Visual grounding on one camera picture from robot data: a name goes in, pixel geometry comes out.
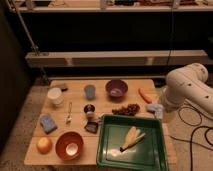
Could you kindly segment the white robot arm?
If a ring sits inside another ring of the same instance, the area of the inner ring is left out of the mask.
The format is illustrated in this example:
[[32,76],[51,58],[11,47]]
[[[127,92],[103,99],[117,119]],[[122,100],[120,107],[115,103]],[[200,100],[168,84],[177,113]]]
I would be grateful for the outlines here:
[[213,114],[213,88],[205,84],[208,71],[200,63],[192,63],[170,71],[166,76],[166,87],[159,98],[166,112],[177,110],[185,100]]

